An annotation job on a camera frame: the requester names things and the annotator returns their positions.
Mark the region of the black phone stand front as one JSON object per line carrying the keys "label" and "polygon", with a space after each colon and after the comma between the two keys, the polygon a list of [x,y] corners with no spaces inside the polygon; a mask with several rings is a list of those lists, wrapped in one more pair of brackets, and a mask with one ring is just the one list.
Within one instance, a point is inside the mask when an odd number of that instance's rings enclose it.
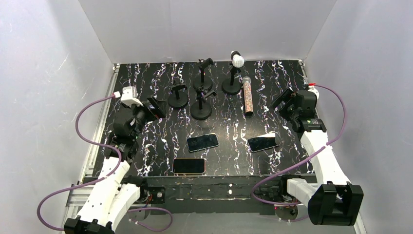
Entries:
{"label": "black phone stand front", "polygon": [[216,96],[215,90],[206,91],[203,86],[195,89],[197,96],[196,102],[190,106],[190,114],[196,120],[206,120],[212,114],[211,104],[207,103],[207,98],[210,96]]}

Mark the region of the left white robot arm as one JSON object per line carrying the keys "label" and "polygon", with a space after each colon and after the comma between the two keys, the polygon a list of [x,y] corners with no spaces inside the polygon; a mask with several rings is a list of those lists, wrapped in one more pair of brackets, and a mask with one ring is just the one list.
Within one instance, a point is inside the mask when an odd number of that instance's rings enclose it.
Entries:
{"label": "left white robot arm", "polygon": [[148,122],[166,116],[165,100],[148,97],[121,99],[107,144],[110,153],[103,161],[98,178],[89,182],[93,189],[76,217],[65,221],[66,234],[113,234],[130,206],[144,194],[144,179],[125,177],[138,150],[137,138]]}

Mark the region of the black phone blue edge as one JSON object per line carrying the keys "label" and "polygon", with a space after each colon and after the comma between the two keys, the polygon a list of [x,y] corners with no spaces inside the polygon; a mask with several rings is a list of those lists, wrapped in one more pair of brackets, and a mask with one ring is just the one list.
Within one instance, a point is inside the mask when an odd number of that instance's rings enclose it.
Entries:
{"label": "black phone blue edge", "polygon": [[190,137],[187,139],[187,145],[189,152],[196,152],[204,149],[217,147],[219,145],[219,142],[217,135],[212,133]]}

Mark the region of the black phone pink edge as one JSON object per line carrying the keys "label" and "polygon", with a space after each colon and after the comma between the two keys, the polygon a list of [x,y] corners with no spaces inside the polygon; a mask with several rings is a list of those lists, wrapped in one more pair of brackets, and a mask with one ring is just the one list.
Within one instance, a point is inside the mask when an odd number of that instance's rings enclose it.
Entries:
{"label": "black phone pink edge", "polygon": [[203,158],[176,158],[172,171],[174,174],[203,174],[206,171],[206,161]]}

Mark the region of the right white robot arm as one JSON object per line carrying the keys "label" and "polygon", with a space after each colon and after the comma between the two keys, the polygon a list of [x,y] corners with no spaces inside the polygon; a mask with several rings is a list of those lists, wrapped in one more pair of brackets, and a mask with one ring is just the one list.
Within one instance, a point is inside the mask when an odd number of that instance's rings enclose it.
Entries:
{"label": "right white robot arm", "polygon": [[318,95],[315,89],[282,92],[271,106],[281,103],[279,114],[291,123],[309,154],[318,187],[298,176],[283,176],[283,191],[301,202],[314,225],[353,226],[364,197],[340,168],[328,140],[327,129],[316,115]]}

